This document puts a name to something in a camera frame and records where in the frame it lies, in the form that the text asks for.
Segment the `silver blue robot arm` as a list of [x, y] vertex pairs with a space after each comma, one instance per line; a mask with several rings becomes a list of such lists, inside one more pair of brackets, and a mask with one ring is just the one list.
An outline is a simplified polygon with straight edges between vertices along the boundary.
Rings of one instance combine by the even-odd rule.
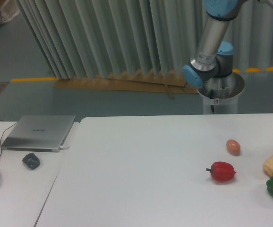
[[194, 87], [214, 77], [232, 73], [233, 46], [223, 41], [228, 25], [241, 11], [235, 43], [239, 47], [237, 67], [267, 69], [273, 67], [273, 0], [264, 0], [260, 7], [248, 0], [204, 0], [207, 20], [196, 53], [182, 69], [183, 77]]

